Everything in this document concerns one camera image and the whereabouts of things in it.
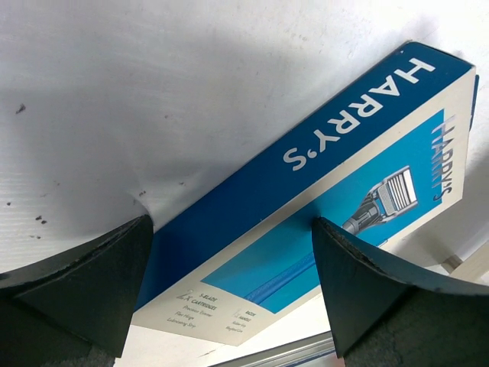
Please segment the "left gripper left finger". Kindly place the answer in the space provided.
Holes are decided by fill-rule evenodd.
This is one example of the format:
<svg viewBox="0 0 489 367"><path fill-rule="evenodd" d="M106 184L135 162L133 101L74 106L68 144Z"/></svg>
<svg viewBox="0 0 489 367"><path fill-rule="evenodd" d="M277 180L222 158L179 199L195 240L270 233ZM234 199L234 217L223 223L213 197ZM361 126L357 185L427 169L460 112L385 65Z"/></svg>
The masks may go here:
<svg viewBox="0 0 489 367"><path fill-rule="evenodd" d="M3 366L112 366L151 252L148 215L1 275Z"/></svg>

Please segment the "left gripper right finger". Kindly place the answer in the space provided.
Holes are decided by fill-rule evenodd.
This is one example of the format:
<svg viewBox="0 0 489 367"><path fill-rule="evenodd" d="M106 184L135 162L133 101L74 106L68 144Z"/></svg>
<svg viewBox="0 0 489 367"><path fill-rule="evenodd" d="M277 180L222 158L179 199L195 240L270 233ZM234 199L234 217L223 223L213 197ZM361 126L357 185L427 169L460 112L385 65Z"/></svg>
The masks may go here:
<svg viewBox="0 0 489 367"><path fill-rule="evenodd" d="M486 366L488 289L372 246L323 217L313 253L347 366Z"/></svg>

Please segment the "blue Harry's box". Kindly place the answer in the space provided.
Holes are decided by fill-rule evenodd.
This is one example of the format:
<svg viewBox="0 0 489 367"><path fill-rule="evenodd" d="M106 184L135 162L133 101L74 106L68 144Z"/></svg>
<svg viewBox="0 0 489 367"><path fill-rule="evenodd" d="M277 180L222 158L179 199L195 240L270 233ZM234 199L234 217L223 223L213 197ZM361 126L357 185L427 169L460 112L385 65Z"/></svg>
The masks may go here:
<svg viewBox="0 0 489 367"><path fill-rule="evenodd" d="M397 48L156 231L132 323L242 344L319 293L316 217L394 248L462 198L477 81Z"/></svg>

